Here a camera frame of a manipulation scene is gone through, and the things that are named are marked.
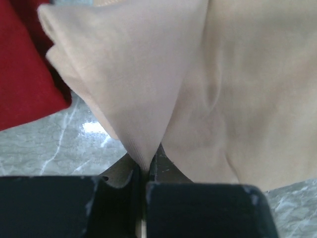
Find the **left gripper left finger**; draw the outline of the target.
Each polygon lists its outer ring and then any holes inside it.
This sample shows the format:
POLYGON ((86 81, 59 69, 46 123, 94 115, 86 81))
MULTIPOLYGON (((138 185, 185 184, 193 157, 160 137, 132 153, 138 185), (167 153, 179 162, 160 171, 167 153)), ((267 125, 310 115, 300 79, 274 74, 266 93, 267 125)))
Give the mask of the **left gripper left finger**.
POLYGON ((130 182, 135 168, 138 168, 137 163, 126 153, 103 172, 103 178, 109 186, 123 188, 130 182))

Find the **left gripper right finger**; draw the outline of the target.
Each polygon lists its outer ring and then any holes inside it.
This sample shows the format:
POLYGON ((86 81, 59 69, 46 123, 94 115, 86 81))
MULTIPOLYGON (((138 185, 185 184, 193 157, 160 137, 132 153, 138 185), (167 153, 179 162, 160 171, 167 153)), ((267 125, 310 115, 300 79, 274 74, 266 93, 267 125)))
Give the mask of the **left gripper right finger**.
POLYGON ((162 145, 158 147, 158 150, 151 161, 149 181, 163 183, 193 183, 167 157, 162 145))

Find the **beige t shirt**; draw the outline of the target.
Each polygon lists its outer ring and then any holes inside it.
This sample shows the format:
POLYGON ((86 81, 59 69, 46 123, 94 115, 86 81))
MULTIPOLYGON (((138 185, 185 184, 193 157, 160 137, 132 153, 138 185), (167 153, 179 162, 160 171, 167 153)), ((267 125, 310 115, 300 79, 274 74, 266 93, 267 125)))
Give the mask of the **beige t shirt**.
POLYGON ((196 182, 317 176, 314 0, 43 4, 47 59, 140 165, 196 182))

